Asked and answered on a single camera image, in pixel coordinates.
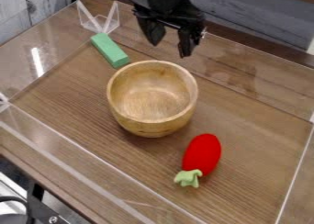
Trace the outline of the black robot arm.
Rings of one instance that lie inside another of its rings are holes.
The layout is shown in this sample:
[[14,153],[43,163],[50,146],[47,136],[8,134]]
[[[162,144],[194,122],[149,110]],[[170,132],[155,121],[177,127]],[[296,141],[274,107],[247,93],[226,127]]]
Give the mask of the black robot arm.
[[166,36],[166,28],[178,31],[178,50],[189,57],[201,44],[206,31],[205,14],[190,0],[130,0],[134,16],[149,42],[157,46]]

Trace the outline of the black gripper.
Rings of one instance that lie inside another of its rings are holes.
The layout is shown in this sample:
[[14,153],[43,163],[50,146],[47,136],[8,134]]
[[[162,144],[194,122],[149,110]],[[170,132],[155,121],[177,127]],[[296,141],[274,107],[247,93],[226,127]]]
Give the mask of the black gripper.
[[157,46],[166,35],[166,27],[178,30],[178,50],[189,57],[201,44],[205,30],[205,15],[190,0],[131,0],[134,15],[143,35]]

